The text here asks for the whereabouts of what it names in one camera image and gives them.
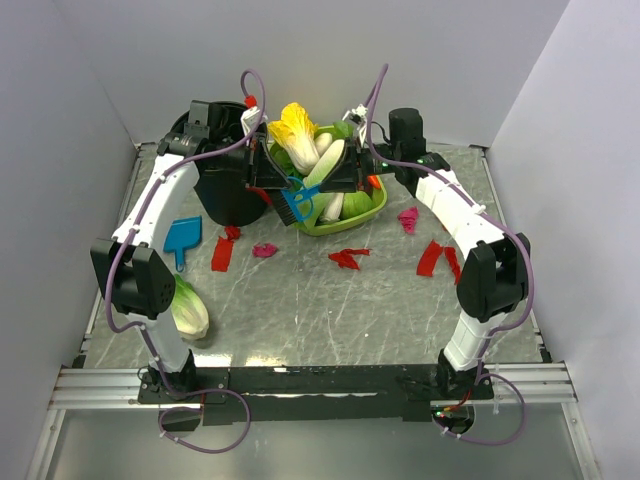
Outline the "blue hand brush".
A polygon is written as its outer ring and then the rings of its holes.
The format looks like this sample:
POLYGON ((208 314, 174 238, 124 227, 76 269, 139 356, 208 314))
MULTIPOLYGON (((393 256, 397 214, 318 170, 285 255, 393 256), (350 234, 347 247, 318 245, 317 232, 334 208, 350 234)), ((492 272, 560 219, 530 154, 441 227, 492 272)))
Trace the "blue hand brush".
POLYGON ((273 207, 285 226, 302 223, 314 210, 313 198, 320 193, 320 185, 305 187, 304 182, 288 176, 289 188, 279 190, 272 199, 273 207))

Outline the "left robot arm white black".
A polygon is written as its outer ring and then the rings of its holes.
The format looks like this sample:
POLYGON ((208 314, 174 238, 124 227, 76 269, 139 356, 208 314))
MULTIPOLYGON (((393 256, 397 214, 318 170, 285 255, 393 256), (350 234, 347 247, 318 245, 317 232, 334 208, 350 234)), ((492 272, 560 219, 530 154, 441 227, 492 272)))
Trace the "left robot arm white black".
POLYGON ((207 166, 277 202, 291 185, 267 151, 263 103, 251 95, 243 103, 194 101, 159 142, 151 176, 130 214, 90 250, 109 328, 140 334, 149 358, 149 389, 176 402, 204 391, 171 312, 176 279, 159 250, 207 166))

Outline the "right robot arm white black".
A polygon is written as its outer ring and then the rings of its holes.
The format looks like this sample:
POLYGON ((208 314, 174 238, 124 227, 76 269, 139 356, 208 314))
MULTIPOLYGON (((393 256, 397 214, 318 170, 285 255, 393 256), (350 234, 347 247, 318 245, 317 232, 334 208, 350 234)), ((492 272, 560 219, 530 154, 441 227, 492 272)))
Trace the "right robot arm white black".
POLYGON ((459 398, 484 380, 483 359, 493 337, 520 326, 519 321, 506 324, 507 316, 519 305, 532 304, 530 243, 489 216, 449 163, 428 151, 417 109, 390 113, 390 138, 384 144, 370 138, 371 113, 371 107, 360 105, 344 114, 353 132, 319 190, 351 193, 365 176, 391 173, 451 235, 463 257, 456 285, 461 312, 439 354, 435 381, 444 396, 459 398))

